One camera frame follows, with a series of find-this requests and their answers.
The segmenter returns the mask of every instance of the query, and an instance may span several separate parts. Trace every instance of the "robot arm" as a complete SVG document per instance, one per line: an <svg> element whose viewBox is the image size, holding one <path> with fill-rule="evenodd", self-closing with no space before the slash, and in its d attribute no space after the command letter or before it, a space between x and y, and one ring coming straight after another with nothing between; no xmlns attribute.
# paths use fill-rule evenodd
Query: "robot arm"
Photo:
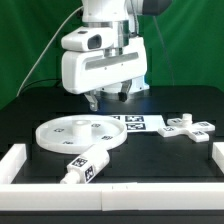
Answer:
<svg viewBox="0 0 224 224"><path fill-rule="evenodd" d="M84 93L94 111L96 89L124 83L119 88L129 91L131 80L144 77L147 70L143 39L130 36L129 14L134 8L136 14L159 15L171 1L82 0L83 26L62 39L67 50L62 58L64 88Z"/></svg>

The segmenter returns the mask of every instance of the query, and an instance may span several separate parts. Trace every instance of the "black table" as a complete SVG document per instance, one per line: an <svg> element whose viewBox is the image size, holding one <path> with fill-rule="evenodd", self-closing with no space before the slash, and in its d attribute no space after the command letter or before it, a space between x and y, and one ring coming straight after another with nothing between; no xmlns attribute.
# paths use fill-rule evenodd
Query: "black table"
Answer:
<svg viewBox="0 0 224 224"><path fill-rule="evenodd" d="M216 126L209 142L195 143L187 136L162 138L156 132L131 133L111 150L111 161L92 183L223 182L212 159L213 142L224 141L224 93L214 87L152 87L150 96L126 103L100 99L97 113L83 95L63 88L33 88L0 111L0 158L15 143L26 143L28 159L14 183L59 183L74 155L43 152L35 141L36 128L51 119L78 115L162 115L191 113L193 122ZM224 222L224 211L113 211L113 212L0 212L0 223L209 223Z"/></svg>

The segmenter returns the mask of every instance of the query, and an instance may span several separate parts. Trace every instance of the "green backdrop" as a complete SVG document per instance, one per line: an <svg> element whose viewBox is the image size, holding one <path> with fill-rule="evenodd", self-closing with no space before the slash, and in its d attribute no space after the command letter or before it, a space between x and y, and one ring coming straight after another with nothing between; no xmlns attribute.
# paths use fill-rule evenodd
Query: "green backdrop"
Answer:
<svg viewBox="0 0 224 224"><path fill-rule="evenodd" d="M61 23L81 0L0 1L0 108L19 86ZM146 81L152 86L210 85L224 91L224 0L173 0L157 18L169 56L151 17L140 17L148 56ZM61 38L81 26L73 18L44 56L29 82L61 77Z"/></svg>

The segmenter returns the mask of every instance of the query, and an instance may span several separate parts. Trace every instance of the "white round plate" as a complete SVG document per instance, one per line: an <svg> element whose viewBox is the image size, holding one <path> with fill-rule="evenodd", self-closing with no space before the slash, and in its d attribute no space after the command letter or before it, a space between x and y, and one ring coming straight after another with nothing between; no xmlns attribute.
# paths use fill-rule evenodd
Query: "white round plate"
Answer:
<svg viewBox="0 0 224 224"><path fill-rule="evenodd" d="M90 127L77 132L74 123L90 121ZM92 145L100 144L106 150L121 145L127 138L127 127L121 121L100 115L76 115L57 118L40 125L36 130L36 140L40 147L58 153L81 154Z"/></svg>

